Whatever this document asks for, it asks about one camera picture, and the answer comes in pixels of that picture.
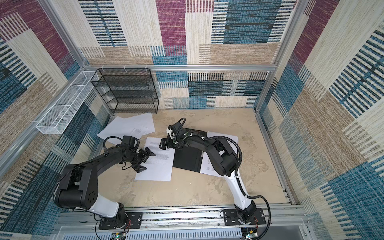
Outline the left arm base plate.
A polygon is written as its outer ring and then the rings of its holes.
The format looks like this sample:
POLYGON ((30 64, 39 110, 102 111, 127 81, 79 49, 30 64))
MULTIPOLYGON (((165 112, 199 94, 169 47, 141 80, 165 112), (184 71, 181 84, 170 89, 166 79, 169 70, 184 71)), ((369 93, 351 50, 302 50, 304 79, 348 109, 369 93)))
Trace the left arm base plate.
POLYGON ((122 219, 101 218, 98 230, 128 230, 139 229, 141 227, 143 212, 126 212, 126 216, 122 219))

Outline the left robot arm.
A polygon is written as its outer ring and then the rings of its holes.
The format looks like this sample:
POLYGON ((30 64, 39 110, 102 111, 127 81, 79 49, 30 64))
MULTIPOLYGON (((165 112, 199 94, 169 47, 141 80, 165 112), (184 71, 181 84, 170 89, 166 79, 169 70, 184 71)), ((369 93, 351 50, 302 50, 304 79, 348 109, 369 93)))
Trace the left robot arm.
POLYGON ((103 154, 64 167, 53 193, 54 203, 62 209, 83 210, 100 216, 100 222, 110 229, 128 225, 128 215, 122 203, 113 202, 99 193, 98 177, 109 168, 126 163, 137 173, 147 168, 142 164, 154 157, 148 147, 141 149, 140 140, 132 136, 114 137, 120 143, 107 148, 103 154))

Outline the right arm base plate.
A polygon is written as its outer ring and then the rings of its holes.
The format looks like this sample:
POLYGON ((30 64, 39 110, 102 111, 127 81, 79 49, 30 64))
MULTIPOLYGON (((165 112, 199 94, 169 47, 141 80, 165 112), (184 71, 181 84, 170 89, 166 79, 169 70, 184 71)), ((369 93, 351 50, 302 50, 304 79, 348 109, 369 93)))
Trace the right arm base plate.
POLYGON ((241 214, 237 209, 223 209, 220 217, 226 226, 236 225, 265 225, 267 223, 263 209, 256 208, 252 215, 241 214))

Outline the orange black file folder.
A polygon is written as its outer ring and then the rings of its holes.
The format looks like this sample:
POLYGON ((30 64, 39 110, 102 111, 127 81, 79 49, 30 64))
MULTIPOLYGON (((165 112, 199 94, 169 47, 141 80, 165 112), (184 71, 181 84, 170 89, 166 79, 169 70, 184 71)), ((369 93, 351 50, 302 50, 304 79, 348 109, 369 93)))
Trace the orange black file folder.
MULTIPOLYGON (((207 137, 208 132, 197 131, 202 136, 207 137)), ((187 171, 200 173, 203 159, 203 152, 196 148, 176 149, 174 155, 173 167, 187 171)))

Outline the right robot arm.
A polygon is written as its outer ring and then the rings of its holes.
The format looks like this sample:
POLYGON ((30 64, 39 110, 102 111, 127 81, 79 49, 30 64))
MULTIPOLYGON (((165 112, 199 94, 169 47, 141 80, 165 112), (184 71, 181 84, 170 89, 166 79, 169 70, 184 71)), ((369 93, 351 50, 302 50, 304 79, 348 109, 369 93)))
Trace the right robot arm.
POLYGON ((167 128, 167 137, 161 139, 159 148, 182 149, 194 148, 207 154, 213 169, 226 180, 234 197, 235 209, 239 222, 249 224, 257 209, 255 202, 248 196, 241 179, 239 168, 243 155, 236 141, 225 136, 205 137, 196 131, 184 128, 186 118, 167 128))

